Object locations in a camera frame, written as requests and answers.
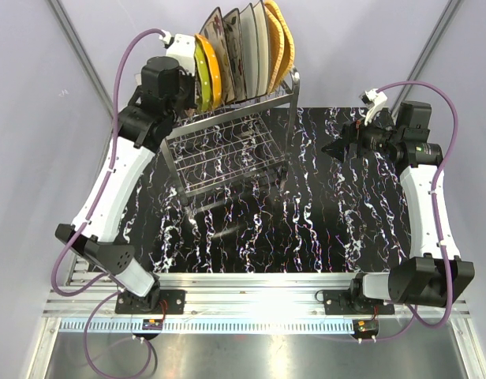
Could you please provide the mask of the green polka dot plate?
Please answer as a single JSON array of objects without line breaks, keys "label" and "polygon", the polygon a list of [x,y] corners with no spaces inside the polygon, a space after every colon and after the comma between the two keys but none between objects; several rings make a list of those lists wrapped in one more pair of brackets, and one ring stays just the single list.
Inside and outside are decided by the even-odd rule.
[{"label": "green polka dot plate", "polygon": [[197,82],[199,88],[198,108],[200,112],[206,112],[211,106],[211,79],[204,50],[201,43],[198,41],[196,41],[194,58],[196,61]]}]

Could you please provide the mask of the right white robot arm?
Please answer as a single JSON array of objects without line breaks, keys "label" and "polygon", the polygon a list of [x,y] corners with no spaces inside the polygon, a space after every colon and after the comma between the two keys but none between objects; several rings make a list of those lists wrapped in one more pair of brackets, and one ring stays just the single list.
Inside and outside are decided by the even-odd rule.
[{"label": "right white robot arm", "polygon": [[428,142],[432,107],[401,103],[395,126],[382,127],[360,118],[346,123],[338,139],[322,151],[342,162],[351,146],[357,157],[385,155],[394,164],[408,205],[411,229],[409,260],[388,273],[358,274],[345,293],[356,313],[370,313],[384,303],[445,308],[473,281],[473,263],[464,261],[451,234],[443,192],[443,152]]}]

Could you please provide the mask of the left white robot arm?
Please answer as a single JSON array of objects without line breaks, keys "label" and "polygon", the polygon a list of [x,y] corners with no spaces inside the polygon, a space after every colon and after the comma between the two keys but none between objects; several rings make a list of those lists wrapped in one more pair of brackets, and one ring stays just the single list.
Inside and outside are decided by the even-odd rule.
[{"label": "left white robot arm", "polygon": [[107,163],[83,209],[55,236],[77,256],[110,276],[142,313],[163,310],[159,281],[135,258],[130,244],[116,241],[121,216],[143,170],[174,128],[178,114],[194,108],[196,63],[192,58],[154,57],[142,68],[141,83],[118,112]]}]

